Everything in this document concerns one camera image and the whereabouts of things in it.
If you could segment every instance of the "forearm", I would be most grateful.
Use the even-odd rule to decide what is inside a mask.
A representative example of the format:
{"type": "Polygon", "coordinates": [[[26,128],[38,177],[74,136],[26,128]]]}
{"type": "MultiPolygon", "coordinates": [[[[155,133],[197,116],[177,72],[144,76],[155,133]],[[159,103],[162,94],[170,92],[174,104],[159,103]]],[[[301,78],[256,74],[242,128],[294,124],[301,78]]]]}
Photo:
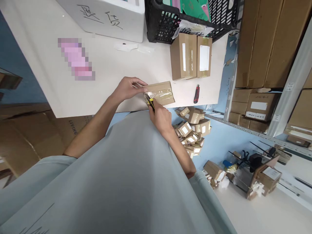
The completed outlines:
{"type": "Polygon", "coordinates": [[[74,138],[64,154],[79,158],[98,143],[106,135],[119,104],[120,102],[113,97],[108,97],[91,121],[74,138]]]}
{"type": "Polygon", "coordinates": [[[191,178],[196,172],[195,165],[189,154],[186,152],[184,146],[180,142],[179,138],[177,137],[174,129],[172,128],[172,130],[164,134],[164,138],[169,143],[170,147],[175,153],[176,158],[178,159],[186,176],[188,178],[191,178]]]}

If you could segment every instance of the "sleeve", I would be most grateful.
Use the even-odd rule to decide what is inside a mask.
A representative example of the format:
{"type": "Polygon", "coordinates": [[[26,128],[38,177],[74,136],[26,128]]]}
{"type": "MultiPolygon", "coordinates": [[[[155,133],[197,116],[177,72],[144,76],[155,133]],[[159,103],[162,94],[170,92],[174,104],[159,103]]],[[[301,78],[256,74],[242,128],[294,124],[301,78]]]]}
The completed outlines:
{"type": "Polygon", "coordinates": [[[0,190],[0,226],[77,159],[50,156],[41,159],[19,178],[0,190]]]}
{"type": "Polygon", "coordinates": [[[201,203],[211,225],[218,234],[237,234],[220,201],[208,183],[205,174],[197,171],[189,182],[201,203]]]}

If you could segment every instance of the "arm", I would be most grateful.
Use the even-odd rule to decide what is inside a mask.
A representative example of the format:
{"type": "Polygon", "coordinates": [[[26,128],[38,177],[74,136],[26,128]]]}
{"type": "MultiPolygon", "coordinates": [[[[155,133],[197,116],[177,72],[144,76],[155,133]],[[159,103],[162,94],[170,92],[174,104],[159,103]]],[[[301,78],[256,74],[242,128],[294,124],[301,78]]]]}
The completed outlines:
{"type": "Polygon", "coordinates": [[[149,106],[150,120],[169,143],[187,178],[192,178],[196,172],[196,168],[171,125],[171,113],[156,100],[154,100],[154,107],[155,113],[152,107],[149,106]]]}
{"type": "Polygon", "coordinates": [[[70,143],[68,148],[64,151],[64,155],[79,158],[105,137],[119,104],[126,99],[132,98],[138,93],[147,91],[147,88],[142,88],[138,84],[147,85],[136,77],[124,77],[91,121],[70,143]]]}

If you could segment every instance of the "person's left hand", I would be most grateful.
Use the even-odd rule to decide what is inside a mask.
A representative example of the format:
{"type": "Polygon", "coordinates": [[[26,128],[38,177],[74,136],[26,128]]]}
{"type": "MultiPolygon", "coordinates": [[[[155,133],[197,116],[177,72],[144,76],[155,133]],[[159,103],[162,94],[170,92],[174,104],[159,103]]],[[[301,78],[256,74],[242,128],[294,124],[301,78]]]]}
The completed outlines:
{"type": "Polygon", "coordinates": [[[125,76],[118,84],[112,96],[115,100],[122,103],[124,100],[134,97],[138,93],[147,92],[147,88],[142,88],[140,85],[147,85],[144,81],[136,77],[125,76]]]}

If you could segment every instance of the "hand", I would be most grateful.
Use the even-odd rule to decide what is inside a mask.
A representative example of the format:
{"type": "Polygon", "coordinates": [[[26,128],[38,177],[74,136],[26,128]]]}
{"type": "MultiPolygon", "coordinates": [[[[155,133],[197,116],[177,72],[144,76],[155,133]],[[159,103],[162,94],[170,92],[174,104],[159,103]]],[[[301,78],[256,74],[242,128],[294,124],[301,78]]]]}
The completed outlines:
{"type": "Polygon", "coordinates": [[[138,93],[147,92],[147,88],[142,88],[140,85],[147,85],[144,81],[136,77],[127,77],[125,76],[118,84],[115,91],[111,96],[115,100],[122,103],[124,100],[134,97],[138,93]]]}
{"type": "Polygon", "coordinates": [[[149,116],[150,120],[158,129],[160,134],[165,139],[170,137],[172,134],[175,135],[175,131],[171,125],[171,112],[168,111],[166,108],[164,108],[162,105],[160,105],[155,99],[154,99],[154,107],[155,113],[153,111],[153,108],[149,106],[150,111],[149,116]]]}

